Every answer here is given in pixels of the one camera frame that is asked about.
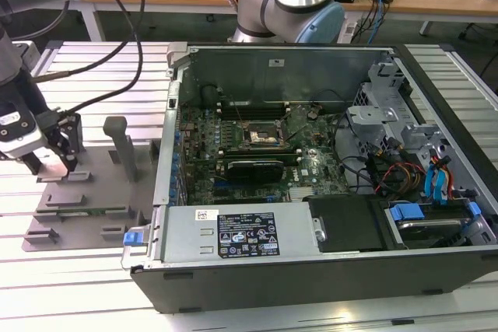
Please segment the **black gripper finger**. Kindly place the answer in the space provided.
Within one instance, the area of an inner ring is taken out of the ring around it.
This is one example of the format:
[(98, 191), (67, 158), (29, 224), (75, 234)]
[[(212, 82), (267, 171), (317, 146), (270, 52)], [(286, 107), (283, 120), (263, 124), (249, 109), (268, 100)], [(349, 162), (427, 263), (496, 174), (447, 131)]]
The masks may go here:
[(73, 172), (78, 165), (77, 155), (84, 150), (80, 114), (43, 112), (37, 116), (37, 124), (47, 138), (48, 148)]
[(21, 156), (20, 160), (34, 176), (36, 176), (40, 172), (42, 162), (33, 152)]

